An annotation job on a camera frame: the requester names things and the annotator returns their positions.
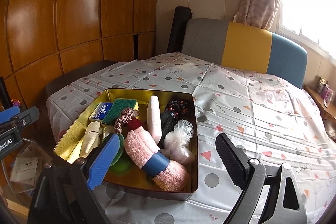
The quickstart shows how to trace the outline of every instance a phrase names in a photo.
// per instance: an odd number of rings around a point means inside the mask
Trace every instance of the window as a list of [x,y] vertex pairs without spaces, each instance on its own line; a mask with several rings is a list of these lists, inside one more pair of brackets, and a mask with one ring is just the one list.
[[336,0],[282,0],[278,32],[336,59]]

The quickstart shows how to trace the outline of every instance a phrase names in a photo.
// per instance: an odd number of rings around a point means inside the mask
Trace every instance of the bed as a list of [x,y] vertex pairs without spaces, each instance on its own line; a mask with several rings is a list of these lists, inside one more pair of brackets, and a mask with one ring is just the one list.
[[[47,100],[47,109],[55,140],[58,141],[86,106],[107,88],[188,92],[193,95],[199,133],[198,190],[188,201],[177,202],[120,192],[105,183],[96,187],[94,193],[113,223],[223,223],[241,190],[233,185],[216,153],[215,139],[222,132],[248,157],[255,157],[267,165],[290,163],[300,187],[308,223],[316,223],[336,194],[336,144],[327,136],[316,105],[300,89],[305,64],[289,58],[286,66],[290,62],[298,64],[291,65],[290,69],[278,67],[274,53],[279,52],[274,52],[273,48],[272,56],[272,47],[279,47],[281,41],[271,41],[266,68],[266,61],[261,69],[245,70],[239,64],[231,68],[216,60],[209,61],[214,54],[200,58],[198,55],[204,51],[197,48],[197,40],[203,40],[199,45],[204,48],[204,39],[209,41],[209,38],[201,36],[200,24],[204,25],[204,21],[197,21],[188,22],[184,36],[182,52],[189,52],[189,55],[175,52],[149,60],[116,63],[52,94]],[[228,30],[217,36],[225,42],[224,51],[231,43],[227,40]],[[301,51],[295,45],[290,50],[292,45],[288,41],[284,44],[289,47],[289,55]],[[239,53],[244,50],[238,48],[235,51],[239,58]],[[301,53],[302,60],[306,60],[305,53]],[[256,63],[253,59],[255,56],[252,56],[251,66]],[[268,68],[279,71],[270,74]],[[264,187],[250,223],[258,223],[266,196],[267,188]]]

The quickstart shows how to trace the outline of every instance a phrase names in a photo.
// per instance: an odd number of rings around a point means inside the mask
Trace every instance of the metal screw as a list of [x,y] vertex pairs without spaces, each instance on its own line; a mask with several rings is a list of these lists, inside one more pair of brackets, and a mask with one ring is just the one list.
[[45,165],[44,165],[44,168],[47,168],[49,169],[50,167],[52,167],[52,163],[51,162],[47,162]]
[[253,165],[258,165],[260,161],[258,159],[250,159],[250,163]]
[[291,168],[291,165],[287,162],[283,163],[282,166],[287,170]]
[[76,163],[79,164],[79,165],[84,164],[84,163],[85,163],[85,158],[78,158],[78,159],[76,160]]

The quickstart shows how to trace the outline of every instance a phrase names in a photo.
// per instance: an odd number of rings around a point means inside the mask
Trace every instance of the plastic packaging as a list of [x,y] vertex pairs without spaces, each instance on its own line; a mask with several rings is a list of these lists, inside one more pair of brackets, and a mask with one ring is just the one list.
[[179,120],[174,131],[169,132],[164,139],[164,149],[160,152],[183,165],[194,162],[195,155],[189,150],[189,141],[193,135],[193,125],[186,120]]

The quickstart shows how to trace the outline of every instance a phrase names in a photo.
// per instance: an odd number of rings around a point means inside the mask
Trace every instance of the green scouring pad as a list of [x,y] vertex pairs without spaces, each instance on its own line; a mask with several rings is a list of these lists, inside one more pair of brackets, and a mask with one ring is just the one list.
[[113,101],[113,105],[109,112],[104,117],[102,123],[103,124],[114,124],[115,121],[120,116],[120,113],[126,108],[130,107],[132,109],[138,110],[139,105],[138,101],[135,99],[115,99]]

